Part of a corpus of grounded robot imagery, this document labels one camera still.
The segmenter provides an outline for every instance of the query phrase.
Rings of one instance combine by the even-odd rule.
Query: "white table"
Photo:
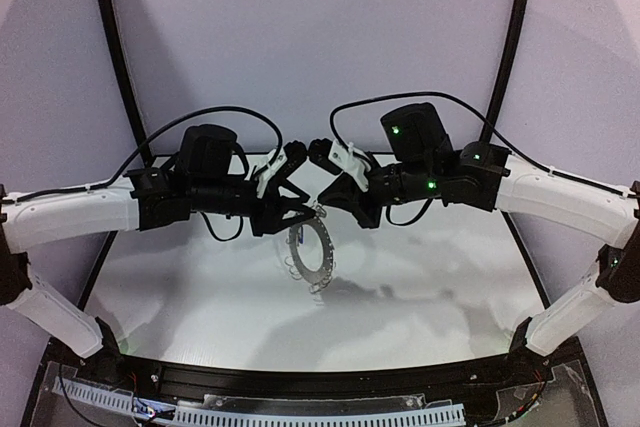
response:
[[[309,162],[291,178],[312,197],[332,179]],[[394,220],[407,220],[420,205],[395,208]],[[543,310],[499,212],[434,202],[411,227],[383,220],[377,230],[362,230],[349,214],[327,210],[336,268],[320,294],[290,277],[286,232],[254,238],[247,225],[239,239],[222,244],[194,215],[119,234],[86,310],[111,325],[129,355],[309,372],[503,354],[515,327]],[[236,229],[237,219],[210,218],[219,235]],[[317,238],[310,229],[305,235],[304,248],[313,249]],[[312,250],[305,259],[318,255]]]

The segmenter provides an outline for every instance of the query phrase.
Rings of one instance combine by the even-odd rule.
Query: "black metal bar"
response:
[[[118,31],[118,23],[113,10],[113,0],[98,0],[98,5],[100,7],[100,16],[102,17],[104,35],[107,38],[107,44],[109,45],[111,63],[113,64],[113,70],[116,74],[118,87],[120,88],[120,95],[122,96],[124,110],[127,112],[127,118],[131,125],[133,137],[135,138],[136,143],[140,145],[147,138],[147,133],[145,132],[144,124],[142,123],[142,116],[140,115],[135,94],[133,93],[131,76],[129,75],[129,69],[127,68],[127,63],[125,61],[120,32]],[[153,162],[153,155],[149,147],[142,149],[140,155],[145,165],[150,165],[151,162]]]
[[[522,31],[522,23],[524,22],[524,13],[526,10],[527,0],[513,0],[507,38],[504,42],[504,50],[502,51],[502,59],[500,60],[496,83],[493,86],[491,101],[489,102],[489,108],[487,109],[487,120],[491,125],[496,125],[496,122],[498,121],[498,115],[502,108],[502,101],[504,100],[504,95],[507,92],[507,85],[509,84],[513,61],[515,60],[516,51],[518,50],[518,41],[520,40],[520,32]],[[482,133],[480,134],[480,140],[483,142],[489,142],[492,135],[493,132],[485,124],[482,128]]]

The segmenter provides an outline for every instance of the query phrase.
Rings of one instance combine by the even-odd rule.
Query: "metal ring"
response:
[[[322,244],[322,264],[318,270],[311,270],[304,265],[298,252],[298,235],[300,234],[300,229],[305,225],[311,227],[315,233],[318,234],[320,243]],[[331,281],[331,274],[333,272],[333,243],[322,221],[318,217],[314,217],[306,222],[294,225],[289,229],[287,243],[289,244],[293,265],[302,278],[318,290],[326,287]]]

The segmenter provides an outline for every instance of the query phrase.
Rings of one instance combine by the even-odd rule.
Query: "gray wall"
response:
[[[30,191],[100,180],[135,147],[96,0],[0,0],[0,182]],[[33,249],[33,268],[77,299],[102,243]],[[19,425],[48,336],[0,309],[0,424]]]
[[[442,89],[485,106],[511,0],[116,0],[148,125],[215,103],[268,113],[288,138],[329,135],[332,106],[405,89]],[[531,0],[500,127],[530,155],[609,182],[639,178],[640,0]],[[455,145],[476,121],[438,103]],[[345,137],[385,149],[391,105],[350,114]],[[249,148],[271,138],[236,122]],[[177,134],[161,145],[171,150]],[[518,226],[553,299],[597,241],[530,218]],[[611,425],[637,425],[638,307],[585,329]]]

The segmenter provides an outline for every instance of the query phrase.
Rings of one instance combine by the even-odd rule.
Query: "white bracket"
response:
[[[265,191],[267,190],[267,185],[269,181],[273,178],[274,175],[282,168],[282,166],[287,162],[287,154],[284,153],[284,150],[281,150],[276,158],[276,161],[273,164],[269,164],[269,160],[273,157],[276,150],[273,149],[267,155],[265,155],[262,159],[258,160],[256,163],[256,168],[261,169],[265,165],[267,168],[264,172],[262,172],[258,176],[258,198],[261,199],[264,196]]]
[[[337,140],[333,141],[331,151],[329,152],[329,160],[340,167],[345,174],[353,177],[358,187],[363,192],[369,190],[369,180],[364,175],[371,169],[371,166],[363,160],[357,158],[354,153],[358,153],[364,157],[366,154],[353,146],[353,142],[349,142],[348,148],[345,149]]]

